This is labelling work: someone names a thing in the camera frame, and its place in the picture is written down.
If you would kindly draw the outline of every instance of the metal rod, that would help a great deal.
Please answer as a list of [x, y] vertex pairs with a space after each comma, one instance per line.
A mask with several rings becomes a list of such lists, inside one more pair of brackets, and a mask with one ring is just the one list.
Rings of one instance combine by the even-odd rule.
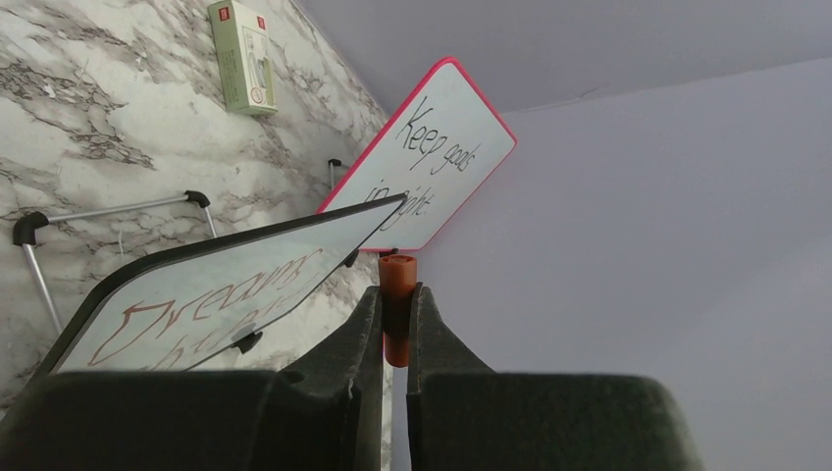
[[74, 219], [94, 218], [97, 216], [106, 216], [108, 214], [122, 213], [125, 211], [132, 211], [135, 209], [152, 208], [154, 206], [162, 206], [163, 204], [178, 203], [180, 201], [187, 201], [187, 195], [175, 196], [173, 198], [157, 199], [155, 201], [147, 201], [146, 203], [126, 204], [124, 206], [116, 206], [115, 208], [96, 209], [93, 211], [84, 211], [81, 213], [62, 214], [60, 216], [47, 216], [49, 223], [60, 223], [62, 221], [72, 221]]
[[208, 206], [202, 208], [205, 211], [205, 220], [208, 221], [208, 227], [211, 228], [211, 236], [217, 238], [217, 230], [214, 229], [214, 220], [211, 219], [211, 211], [208, 211]]
[[34, 258], [34, 251], [31, 249], [31, 245], [25, 243], [23, 244], [24, 254], [26, 255], [26, 261], [28, 262], [28, 266], [31, 268], [31, 272], [34, 273], [35, 281], [37, 282], [37, 287], [40, 290], [40, 294], [43, 296], [43, 299], [46, 300], [46, 307], [49, 308], [49, 315], [52, 316], [52, 324], [55, 325], [55, 330], [58, 332], [58, 335], [61, 335], [64, 332], [64, 324], [61, 322], [61, 318], [58, 317], [58, 308], [55, 306], [55, 300], [52, 299], [52, 294], [49, 293], [49, 288], [46, 287], [46, 280], [43, 279], [43, 273], [40, 271], [40, 265], [37, 264], [37, 259]]

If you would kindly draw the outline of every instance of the whiteboard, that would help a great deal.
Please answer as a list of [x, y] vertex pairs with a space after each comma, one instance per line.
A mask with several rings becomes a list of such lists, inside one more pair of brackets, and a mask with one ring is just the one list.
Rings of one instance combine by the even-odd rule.
[[407, 194], [362, 245], [417, 250], [514, 149], [517, 139], [454, 58], [436, 63], [318, 212]]
[[38, 373], [191, 368], [289, 313], [404, 199], [142, 257], [90, 292]]

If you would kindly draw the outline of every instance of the box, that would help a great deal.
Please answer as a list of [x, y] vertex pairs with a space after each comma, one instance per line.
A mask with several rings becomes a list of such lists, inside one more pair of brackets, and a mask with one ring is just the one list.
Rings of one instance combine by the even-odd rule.
[[276, 113], [266, 19], [234, 1], [208, 7], [226, 110], [244, 115]]

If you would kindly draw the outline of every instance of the black frame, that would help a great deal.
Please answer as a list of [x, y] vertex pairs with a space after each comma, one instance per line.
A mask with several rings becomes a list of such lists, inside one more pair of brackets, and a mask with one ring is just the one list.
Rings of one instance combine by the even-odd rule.
[[[229, 248], [234, 248], [240, 245], [245, 245], [247, 243], [262, 240], [271, 236], [290, 233], [298, 229], [304, 229], [316, 226], [318, 224], [327, 223], [336, 219], [340, 219], [353, 214], [358, 214], [370, 209], [375, 209], [398, 201], [398, 206], [396, 206], [392, 211], [390, 211], [390, 215], [387, 216], [375, 229], [370, 231], [367, 234], [367, 236], [361, 240], [358, 246], [355, 247], [355, 250], [357, 250], [361, 245], [364, 244], [364, 242], [367, 241], [368, 238], [370, 238], [372, 234], [374, 234], [379, 229], [381, 225], [383, 225], [387, 221], [387, 219], [389, 219], [393, 214], [395, 214], [396, 211], [398, 211], [401, 208], [401, 206], [405, 203], [406, 200], [407, 196], [404, 193], [401, 193], [398, 195], [376, 199], [373, 201], [360, 203], [353, 206], [347, 206], [345, 208], [339, 208], [336, 210], [328, 211], [326, 213], [315, 214], [312, 216], [294, 219], [283, 223], [277, 223], [263, 228], [243, 231], [241, 233], [236, 233], [232, 235], [223, 235], [221, 237], [203, 240], [189, 245], [184, 245], [182, 247], [175, 247], [167, 250], [162, 250], [160, 252], [151, 253], [149, 255], [145, 255], [139, 258], [138, 260], [132, 261], [124, 267], [116, 270], [113, 274], [105, 278], [98, 285], [96, 285], [95, 288], [92, 289], [92, 291], [89, 292], [89, 294], [86, 296], [86, 298], [78, 308], [78, 311], [76, 311], [75, 315], [73, 315], [73, 318], [70, 320], [69, 324], [67, 324], [67, 327], [61, 333], [61, 335], [58, 336], [58, 339], [55, 340], [55, 343], [52, 345], [52, 348], [49, 349], [49, 352], [43, 358], [43, 361], [40, 363], [40, 366], [38, 366], [37, 370], [35, 370], [32, 378], [36, 379], [41, 376], [48, 375], [52, 373], [57, 367], [59, 367], [63, 363], [63, 360], [66, 358], [66, 355], [68, 355], [72, 351], [72, 349], [78, 343], [78, 340], [80, 340], [80, 338], [86, 332], [86, 329], [92, 324], [92, 322], [95, 321], [96, 317], [98, 316], [98, 313], [100, 312], [97, 309], [98, 306], [102, 302], [106, 301], [111, 295], [115, 294], [116, 291], [118, 291], [121, 287], [128, 284], [132, 280], [147, 274], [148, 272], [152, 272], [154, 270], [176, 263], [180, 263], [183, 261], [198, 258], [203, 255], [208, 255]], [[307, 297], [309, 297], [309, 294], [311, 294], [324, 281], [326, 281], [327, 278], [337, 269], [338, 266], [334, 267], [334, 269], [329, 274], [327, 274], [327, 276], [324, 277], [324, 279], [319, 284], [315, 285], [314, 288], [310, 289], [309, 292], [305, 296], [303, 296], [302, 299], [300, 299], [294, 306], [292, 306], [286, 312], [286, 314], [272, 320], [268, 324], [263, 325], [259, 329], [253, 331], [252, 334], [256, 334], [262, 331], [263, 329], [269, 327], [273, 323], [283, 319], [286, 315], [291, 313], [297, 306], [299, 306], [303, 301], [305, 301]], [[190, 365], [187, 368], [184, 368], [184, 370], [194, 368], [232, 346], [234, 346], [233, 340], [229, 345], [217, 350], [216, 352], [210, 354], [209, 356], [205, 357], [199, 362]]]

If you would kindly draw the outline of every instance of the marble table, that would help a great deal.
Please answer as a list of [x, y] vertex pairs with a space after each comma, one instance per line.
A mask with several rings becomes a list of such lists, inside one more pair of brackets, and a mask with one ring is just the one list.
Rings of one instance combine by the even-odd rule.
[[[312, 214], [327, 161], [352, 162], [385, 114], [287, 0], [243, 0], [269, 22], [280, 112], [225, 111], [209, 0], [0, 0], [0, 409], [56, 338], [11, 229], [23, 214], [205, 192], [220, 235]], [[195, 205], [73, 221], [36, 249], [64, 323], [108, 274], [209, 236]], [[251, 352], [206, 368], [280, 369], [346, 318], [375, 258], [340, 268]], [[390, 371], [386, 371], [387, 392]], [[390, 462], [386, 394], [383, 463]]]

